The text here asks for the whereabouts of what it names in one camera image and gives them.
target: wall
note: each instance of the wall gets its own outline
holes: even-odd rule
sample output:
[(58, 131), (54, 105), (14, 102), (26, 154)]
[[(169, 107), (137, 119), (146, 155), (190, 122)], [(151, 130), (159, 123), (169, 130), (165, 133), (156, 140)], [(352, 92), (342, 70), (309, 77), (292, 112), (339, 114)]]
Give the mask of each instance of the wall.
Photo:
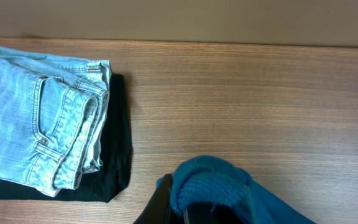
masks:
[(0, 0), (0, 36), (358, 46), (358, 1)]

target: wood grain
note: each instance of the wood grain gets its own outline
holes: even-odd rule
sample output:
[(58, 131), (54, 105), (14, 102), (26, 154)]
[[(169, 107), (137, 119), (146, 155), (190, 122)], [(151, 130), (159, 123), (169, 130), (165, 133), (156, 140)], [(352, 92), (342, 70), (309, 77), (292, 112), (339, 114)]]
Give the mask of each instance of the wood grain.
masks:
[(317, 223), (358, 223), (358, 49), (2, 39), (108, 59), (126, 76), (134, 158), (110, 203), (0, 201), (0, 223), (132, 223), (155, 181), (212, 154)]

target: black cloth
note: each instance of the black cloth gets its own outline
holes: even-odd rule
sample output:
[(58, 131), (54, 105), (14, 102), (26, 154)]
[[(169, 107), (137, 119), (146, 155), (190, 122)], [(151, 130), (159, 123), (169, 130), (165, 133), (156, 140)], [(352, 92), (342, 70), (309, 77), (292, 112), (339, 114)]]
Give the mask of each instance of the black cloth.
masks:
[(0, 199), (109, 202), (128, 186), (132, 139), (122, 75), (112, 75), (110, 79), (110, 100), (101, 134), (100, 157), (103, 166), (97, 172), (84, 174), (76, 190), (62, 189), (57, 196), (49, 197), (32, 187), (0, 180)]

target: folded clothing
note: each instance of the folded clothing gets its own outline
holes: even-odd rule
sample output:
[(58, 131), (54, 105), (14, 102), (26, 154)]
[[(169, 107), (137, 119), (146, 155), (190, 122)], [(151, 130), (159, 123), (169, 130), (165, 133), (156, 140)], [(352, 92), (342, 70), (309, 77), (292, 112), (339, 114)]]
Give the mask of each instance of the folded clothing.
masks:
[(132, 141), (122, 75), (112, 75), (106, 123), (101, 133), (99, 171), (84, 174), (76, 190), (61, 189), (56, 197), (46, 196), (32, 187), (0, 179), (0, 200), (61, 200), (109, 202), (129, 184)]
[(108, 61), (0, 47), (0, 179), (53, 197), (97, 170), (110, 74)]
[(226, 206), (242, 223), (314, 223), (259, 185), (246, 171), (213, 156), (192, 158), (173, 173), (172, 210), (183, 216), (187, 207), (200, 202)]

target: jeans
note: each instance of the jeans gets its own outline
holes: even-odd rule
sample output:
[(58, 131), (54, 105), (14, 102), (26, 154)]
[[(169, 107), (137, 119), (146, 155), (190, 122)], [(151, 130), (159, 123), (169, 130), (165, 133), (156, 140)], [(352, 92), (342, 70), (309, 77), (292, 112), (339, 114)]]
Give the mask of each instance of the jeans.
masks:
[(109, 62), (0, 47), (0, 179), (55, 196), (103, 164)]

